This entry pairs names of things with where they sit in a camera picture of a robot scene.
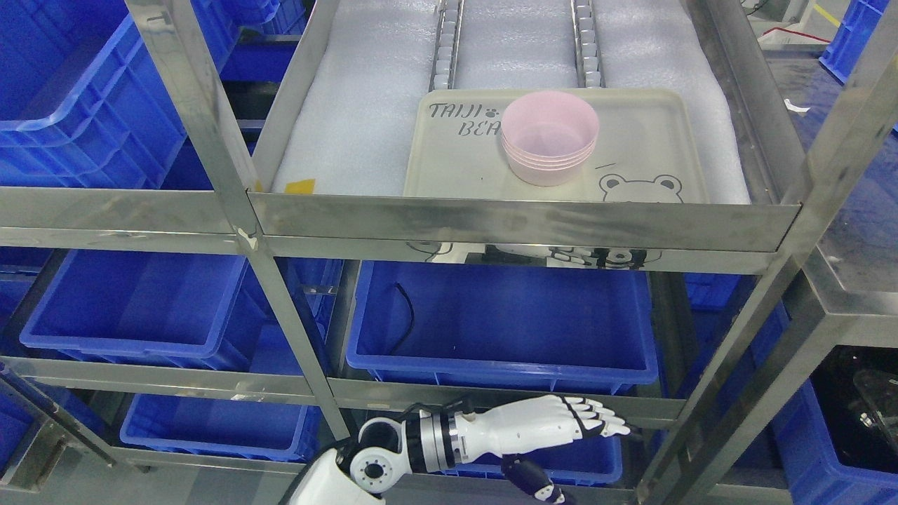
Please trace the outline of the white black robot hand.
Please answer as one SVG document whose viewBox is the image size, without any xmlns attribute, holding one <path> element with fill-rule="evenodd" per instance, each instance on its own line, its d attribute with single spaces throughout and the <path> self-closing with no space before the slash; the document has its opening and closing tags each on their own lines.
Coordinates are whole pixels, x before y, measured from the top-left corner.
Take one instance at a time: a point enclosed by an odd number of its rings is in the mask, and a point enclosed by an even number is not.
<svg viewBox="0 0 898 505">
<path fill-rule="evenodd" d="M 625 419 L 597 400 L 545 394 L 516 400 L 479 413 L 455 413 L 453 461 L 474 462 L 485 454 L 501 459 L 504 479 L 546 504 L 575 504 L 575 498 L 549 479 L 528 454 L 580 439 L 631 434 Z"/>
</svg>

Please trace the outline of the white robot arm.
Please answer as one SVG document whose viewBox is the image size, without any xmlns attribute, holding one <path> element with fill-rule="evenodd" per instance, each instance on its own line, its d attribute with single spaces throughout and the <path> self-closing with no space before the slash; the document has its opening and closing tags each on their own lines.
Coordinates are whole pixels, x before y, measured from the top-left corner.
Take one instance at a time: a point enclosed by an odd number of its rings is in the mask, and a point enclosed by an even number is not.
<svg viewBox="0 0 898 505">
<path fill-rule="evenodd" d="M 471 461 L 461 425 L 474 418 L 462 403 L 413 405 L 396 419 L 376 417 L 356 437 L 329 445 L 280 499 L 282 504 L 384 504 L 382 495 L 408 474 L 436 473 Z"/>
</svg>

